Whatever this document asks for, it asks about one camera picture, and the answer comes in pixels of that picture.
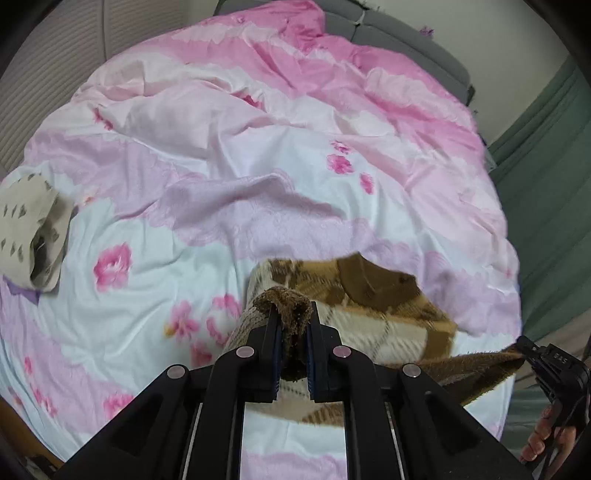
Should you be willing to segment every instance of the beige patterned cloth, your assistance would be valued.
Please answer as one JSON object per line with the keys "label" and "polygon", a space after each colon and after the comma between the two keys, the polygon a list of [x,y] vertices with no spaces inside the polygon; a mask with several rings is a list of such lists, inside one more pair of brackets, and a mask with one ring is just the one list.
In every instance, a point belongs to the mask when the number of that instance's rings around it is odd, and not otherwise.
{"label": "beige patterned cloth", "polygon": [[225,352],[246,344],[250,330],[266,324],[274,305],[284,331],[284,359],[295,362],[282,365],[275,402],[248,408],[295,421],[343,424],[342,404],[313,403],[302,378],[310,300],[316,301],[320,322],[337,328],[344,345],[394,369],[415,362],[462,405],[493,389],[524,362],[513,346],[450,358],[456,325],[427,300],[413,276],[373,265],[360,254],[328,262],[270,260],[251,275],[246,309]]}
{"label": "beige patterned cloth", "polygon": [[[358,270],[360,258],[357,254],[329,262],[271,260],[257,265],[248,284],[246,309],[225,352],[245,345],[250,330],[266,324],[268,311],[260,305],[257,308],[256,300],[268,289],[283,286],[305,295],[308,301],[315,300],[320,323],[335,327],[344,345],[365,353],[374,363],[405,364],[448,357],[456,325],[424,297],[411,275],[377,271],[387,274],[382,283],[391,286],[394,279],[396,288],[386,290],[389,300],[378,296],[381,303],[374,305],[375,309],[359,303],[365,302],[363,294],[359,294],[363,289],[358,282],[349,280],[363,278]],[[253,404],[250,408],[297,421],[342,422],[342,409],[338,406],[310,400],[305,378],[295,382],[282,378],[276,402]]]}
{"label": "beige patterned cloth", "polygon": [[22,288],[52,290],[73,206],[36,174],[0,190],[0,273]]}

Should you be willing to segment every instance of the human hand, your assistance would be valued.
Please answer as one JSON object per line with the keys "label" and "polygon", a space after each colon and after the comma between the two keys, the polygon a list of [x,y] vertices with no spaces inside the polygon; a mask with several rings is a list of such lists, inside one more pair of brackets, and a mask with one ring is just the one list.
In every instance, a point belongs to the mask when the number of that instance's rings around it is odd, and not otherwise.
{"label": "human hand", "polygon": [[[552,434],[550,418],[554,416],[553,413],[552,406],[544,409],[538,423],[535,425],[534,431],[527,440],[527,444],[521,450],[521,459],[532,462],[538,455],[544,452],[544,441]],[[554,437],[556,438],[554,445],[558,448],[558,454],[548,468],[546,479],[552,478],[564,463],[566,457],[573,451],[577,438],[577,430],[574,427],[565,427],[562,430],[556,428],[554,429]]]}

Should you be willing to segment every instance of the pink flower print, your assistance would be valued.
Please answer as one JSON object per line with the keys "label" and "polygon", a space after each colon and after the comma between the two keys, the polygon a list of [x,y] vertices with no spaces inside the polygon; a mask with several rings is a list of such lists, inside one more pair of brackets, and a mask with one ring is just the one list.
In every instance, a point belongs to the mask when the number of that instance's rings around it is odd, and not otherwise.
{"label": "pink flower print", "polygon": [[10,395],[12,396],[12,399],[14,400],[14,403],[16,405],[18,405],[19,407],[23,407],[23,403],[21,400],[21,397],[18,396],[18,394],[14,391],[14,389],[12,387],[8,387],[8,393],[10,393]]}
{"label": "pink flower print", "polygon": [[362,173],[359,176],[359,183],[361,188],[365,190],[365,193],[371,195],[374,192],[374,179],[369,173]]}
{"label": "pink flower print", "polygon": [[213,355],[208,351],[204,341],[197,341],[191,345],[191,364],[194,367],[203,367],[212,362]]}
{"label": "pink flower print", "polygon": [[104,292],[109,287],[125,287],[130,267],[131,250],[127,244],[115,245],[113,248],[104,250],[93,269],[96,289]]}
{"label": "pink flower print", "polygon": [[199,330],[199,324],[189,315],[191,315],[191,305],[187,300],[175,305],[170,311],[170,323],[164,327],[164,334],[167,337],[176,335],[178,341],[181,341],[185,335],[190,339],[191,334]]}
{"label": "pink flower print", "polygon": [[228,341],[228,338],[230,338],[230,335],[224,335],[216,328],[216,322],[213,317],[207,317],[207,320],[205,320],[205,324],[207,325],[207,331],[209,332],[209,335],[211,335],[211,337],[216,341],[216,343],[219,346],[224,346]]}
{"label": "pink flower print", "polygon": [[212,307],[219,310],[225,310],[232,318],[239,318],[242,308],[234,295],[226,293],[223,297],[214,297],[212,300]]}
{"label": "pink flower print", "polygon": [[26,356],[24,361],[25,366],[25,373],[27,375],[31,375],[33,373],[33,363],[31,362],[31,358]]}
{"label": "pink flower print", "polygon": [[255,100],[254,98],[252,98],[250,95],[245,95],[243,97],[240,97],[242,100],[244,100],[246,103],[248,103],[249,105],[252,105],[253,107],[256,108],[261,108],[262,107],[262,102],[258,102],[257,100]]}
{"label": "pink flower print", "polygon": [[349,148],[347,145],[345,145],[342,142],[339,142],[338,140],[333,140],[332,142],[330,142],[330,144],[333,146],[333,148],[337,151],[337,152],[341,152],[344,153],[345,155],[351,153],[353,150],[351,148]]}
{"label": "pink flower print", "polygon": [[346,173],[353,173],[353,165],[346,158],[341,155],[329,155],[326,157],[329,170],[334,171],[338,175],[344,175]]}
{"label": "pink flower print", "polygon": [[49,414],[51,418],[56,416],[57,408],[53,406],[53,402],[50,398],[44,398],[42,404],[43,408],[45,408],[46,412]]}
{"label": "pink flower print", "polygon": [[95,123],[96,124],[103,124],[103,126],[105,127],[105,130],[113,130],[113,123],[111,123],[110,121],[108,121],[107,119],[105,119],[101,114],[100,111],[97,108],[93,109],[92,111],[95,115]]}
{"label": "pink flower print", "polygon": [[79,207],[85,207],[96,200],[99,191],[96,187],[85,190],[80,198]]}
{"label": "pink flower print", "polygon": [[133,395],[128,393],[116,393],[111,395],[103,402],[103,408],[105,409],[105,414],[109,420],[115,418],[115,416],[123,410],[130,402],[134,399]]}
{"label": "pink flower print", "polygon": [[43,395],[41,394],[41,390],[38,388],[33,388],[33,396],[39,405],[43,402]]}

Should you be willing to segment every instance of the purple cloth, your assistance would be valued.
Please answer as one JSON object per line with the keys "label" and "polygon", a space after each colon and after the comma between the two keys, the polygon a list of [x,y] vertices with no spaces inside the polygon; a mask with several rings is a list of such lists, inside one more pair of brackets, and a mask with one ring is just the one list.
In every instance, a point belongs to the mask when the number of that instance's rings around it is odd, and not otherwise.
{"label": "purple cloth", "polygon": [[432,28],[429,28],[428,26],[424,26],[421,30],[419,30],[420,34],[427,37],[427,38],[433,38],[433,35],[435,34],[435,30],[433,30]]}
{"label": "purple cloth", "polygon": [[6,282],[6,285],[8,285],[8,291],[10,292],[10,295],[22,295],[32,304],[39,305],[39,296],[41,295],[40,291],[27,290],[26,288],[17,287],[6,277],[4,277],[4,281]]}

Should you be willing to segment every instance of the screw head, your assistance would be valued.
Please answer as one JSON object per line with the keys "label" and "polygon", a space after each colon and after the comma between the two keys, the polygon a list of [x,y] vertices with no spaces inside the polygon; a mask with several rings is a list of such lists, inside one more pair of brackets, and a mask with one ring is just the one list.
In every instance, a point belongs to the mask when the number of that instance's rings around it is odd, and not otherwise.
{"label": "screw head", "polygon": [[166,374],[169,378],[176,380],[177,378],[182,378],[185,373],[185,367],[181,365],[173,365],[168,370],[166,370]]}
{"label": "screw head", "polygon": [[241,346],[238,350],[236,350],[237,356],[240,358],[248,358],[255,354],[255,349],[251,346]]}
{"label": "screw head", "polygon": [[351,348],[346,345],[339,345],[333,348],[333,353],[339,358],[347,358],[351,354]]}
{"label": "screw head", "polygon": [[402,368],[402,372],[407,377],[417,378],[421,374],[421,367],[415,364],[406,364]]}

